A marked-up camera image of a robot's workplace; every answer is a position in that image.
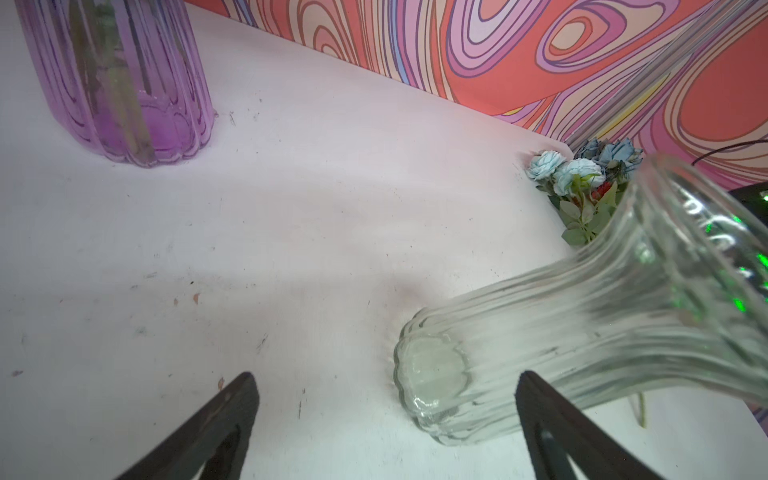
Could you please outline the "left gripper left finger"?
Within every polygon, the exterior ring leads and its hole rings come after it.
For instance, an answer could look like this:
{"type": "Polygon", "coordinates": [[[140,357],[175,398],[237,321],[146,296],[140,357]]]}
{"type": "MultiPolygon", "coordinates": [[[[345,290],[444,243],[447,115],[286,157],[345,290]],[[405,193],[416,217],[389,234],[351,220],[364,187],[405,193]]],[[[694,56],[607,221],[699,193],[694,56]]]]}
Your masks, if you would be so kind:
{"type": "Polygon", "coordinates": [[[253,374],[241,373],[119,477],[238,479],[259,403],[253,374]]]}

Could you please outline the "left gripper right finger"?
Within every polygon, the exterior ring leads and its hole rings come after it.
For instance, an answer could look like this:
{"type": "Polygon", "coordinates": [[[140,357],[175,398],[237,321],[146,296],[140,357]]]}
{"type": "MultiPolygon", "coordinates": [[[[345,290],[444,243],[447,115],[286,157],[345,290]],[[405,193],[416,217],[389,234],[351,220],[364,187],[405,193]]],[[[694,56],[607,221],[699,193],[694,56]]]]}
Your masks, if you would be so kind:
{"type": "Polygon", "coordinates": [[[520,375],[515,400],[538,479],[574,479],[574,466],[589,479],[661,479],[538,374],[520,375]]]}

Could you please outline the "clear ribbed glass vase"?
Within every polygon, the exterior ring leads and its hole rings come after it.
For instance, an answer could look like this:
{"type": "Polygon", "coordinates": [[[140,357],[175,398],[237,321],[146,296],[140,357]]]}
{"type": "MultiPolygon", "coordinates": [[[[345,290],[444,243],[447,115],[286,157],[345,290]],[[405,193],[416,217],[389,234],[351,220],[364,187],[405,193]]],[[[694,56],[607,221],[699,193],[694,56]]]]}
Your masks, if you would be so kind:
{"type": "Polygon", "coordinates": [[[573,256],[420,310],[394,350],[414,423],[445,445],[520,427],[537,373],[587,409],[669,386],[767,402],[767,228],[693,167],[647,160],[573,256]]]}

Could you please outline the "blue purple glass vase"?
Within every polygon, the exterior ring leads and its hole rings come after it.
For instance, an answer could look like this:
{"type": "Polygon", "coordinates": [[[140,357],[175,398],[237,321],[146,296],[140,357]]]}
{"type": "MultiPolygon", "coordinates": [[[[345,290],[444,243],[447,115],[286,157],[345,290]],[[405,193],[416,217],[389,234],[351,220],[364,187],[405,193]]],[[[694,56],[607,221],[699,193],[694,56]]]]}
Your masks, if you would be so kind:
{"type": "Polygon", "coordinates": [[[182,1],[18,1],[51,113],[88,150],[142,168],[195,156],[215,111],[182,1]]]}

